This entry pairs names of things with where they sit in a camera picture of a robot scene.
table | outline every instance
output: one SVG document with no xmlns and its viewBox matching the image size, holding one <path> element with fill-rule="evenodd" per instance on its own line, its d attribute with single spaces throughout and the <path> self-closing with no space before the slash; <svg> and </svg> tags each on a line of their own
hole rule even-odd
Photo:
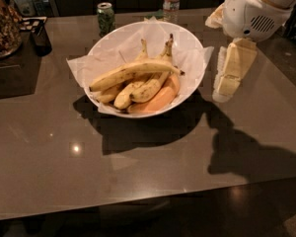
<svg viewBox="0 0 296 237">
<path fill-rule="evenodd" d="M 53 51 L 36 92 L 0 100 L 0 219 L 296 177 L 296 86 L 259 51 L 234 98 L 213 103 L 229 40 L 204 27 L 211 12 L 180 11 L 179 24 L 215 47 L 203 82 L 147 119 L 100 115 L 69 70 L 66 59 L 100 39 L 96 16 L 48 19 Z M 144 16 L 118 14 L 116 25 Z"/>
</svg>

glass jar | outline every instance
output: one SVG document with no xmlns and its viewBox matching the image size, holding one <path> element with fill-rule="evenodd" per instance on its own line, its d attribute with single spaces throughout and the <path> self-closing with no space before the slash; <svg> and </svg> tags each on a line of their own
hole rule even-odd
<svg viewBox="0 0 296 237">
<path fill-rule="evenodd" d="M 0 58 L 15 52 L 22 43 L 18 22 L 9 9 L 5 0 L 0 0 Z"/>
</svg>

can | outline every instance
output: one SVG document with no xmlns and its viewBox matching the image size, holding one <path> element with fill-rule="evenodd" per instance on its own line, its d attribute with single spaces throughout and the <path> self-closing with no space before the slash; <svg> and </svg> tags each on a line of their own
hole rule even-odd
<svg viewBox="0 0 296 237">
<path fill-rule="evenodd" d="M 111 3 L 100 3 L 97 9 L 100 37 L 115 29 L 115 15 Z"/>
</svg>

white bowl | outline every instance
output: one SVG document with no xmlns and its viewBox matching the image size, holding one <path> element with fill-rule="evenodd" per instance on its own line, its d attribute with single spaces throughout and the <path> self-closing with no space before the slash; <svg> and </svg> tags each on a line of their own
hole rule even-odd
<svg viewBox="0 0 296 237">
<path fill-rule="evenodd" d="M 185 72 L 185 75 L 180 77 L 181 89 L 172 103 L 154 114 L 123 114 L 112 107 L 104 106 L 94 100 L 89 87 L 85 87 L 84 90 L 86 95 L 89 97 L 91 102 L 99 107 L 99 112 L 129 119 L 148 118 L 173 109 L 186 100 L 197 89 L 206 68 L 206 62 L 204 61 L 204 48 L 194 34 L 178 25 L 159 21 L 147 21 L 126 25 L 114 30 L 104 38 L 100 39 L 93 46 L 88 55 L 99 54 L 99 52 L 107 52 L 116 46 L 126 48 L 123 47 L 123 44 L 126 43 L 129 51 L 126 51 L 126 49 L 124 50 L 126 53 L 125 61 L 127 61 L 127 59 L 130 61 L 138 53 L 138 51 L 134 50 L 140 50 L 140 39 L 143 38 L 147 40 L 149 56 L 153 57 L 164 47 L 164 43 L 169 38 L 170 34 L 174 35 L 174 65 L 177 65 L 179 69 Z M 111 59 L 113 61 L 114 59 L 117 59 L 117 57 L 112 56 Z"/>
</svg>

floor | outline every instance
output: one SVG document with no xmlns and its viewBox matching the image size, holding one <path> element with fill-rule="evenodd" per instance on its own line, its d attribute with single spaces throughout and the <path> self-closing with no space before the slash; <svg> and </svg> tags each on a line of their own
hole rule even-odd
<svg viewBox="0 0 296 237">
<path fill-rule="evenodd" d="M 0 226 L 0 237 L 296 237 L 296 178 L 0 221 Z"/>
</svg>

